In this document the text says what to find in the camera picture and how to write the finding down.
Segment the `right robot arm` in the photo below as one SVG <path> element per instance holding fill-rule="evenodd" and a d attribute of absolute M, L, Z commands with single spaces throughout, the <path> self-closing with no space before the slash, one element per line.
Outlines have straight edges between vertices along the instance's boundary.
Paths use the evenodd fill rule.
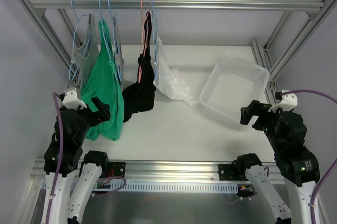
<path fill-rule="evenodd" d="M 275 164 L 284 178 L 290 205 L 287 206 L 277 193 L 255 153 L 240 155 L 231 164 L 220 164 L 219 179 L 249 181 L 275 223 L 319 223 L 314 193 L 320 181 L 319 164 L 304 146 L 307 128 L 302 117 L 284 107 L 272 110 L 270 104 L 256 100 L 240 111 L 241 125 L 247 125 L 253 116 L 257 116 L 252 127 L 264 132 L 274 151 Z"/>

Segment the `white tank top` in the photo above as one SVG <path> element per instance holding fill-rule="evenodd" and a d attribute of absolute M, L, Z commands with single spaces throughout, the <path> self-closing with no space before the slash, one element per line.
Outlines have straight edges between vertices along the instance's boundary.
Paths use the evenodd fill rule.
<path fill-rule="evenodd" d="M 191 95 L 188 84 L 180 77 L 179 68 L 170 68 L 167 62 L 162 40 L 158 31 L 158 83 L 155 87 L 167 98 L 174 101 L 183 101 L 189 106 L 198 104 L 196 97 Z"/>

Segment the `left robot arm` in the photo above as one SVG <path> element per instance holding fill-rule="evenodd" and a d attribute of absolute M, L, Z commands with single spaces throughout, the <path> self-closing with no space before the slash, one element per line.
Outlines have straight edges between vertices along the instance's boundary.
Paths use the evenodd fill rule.
<path fill-rule="evenodd" d="M 42 223 L 81 223 L 94 185 L 109 173 L 105 152 L 91 150 L 79 164 L 88 130 L 110 119 L 108 104 L 97 97 L 91 101 L 96 111 L 86 104 L 56 107 L 55 132 L 44 154 L 46 196 Z"/>

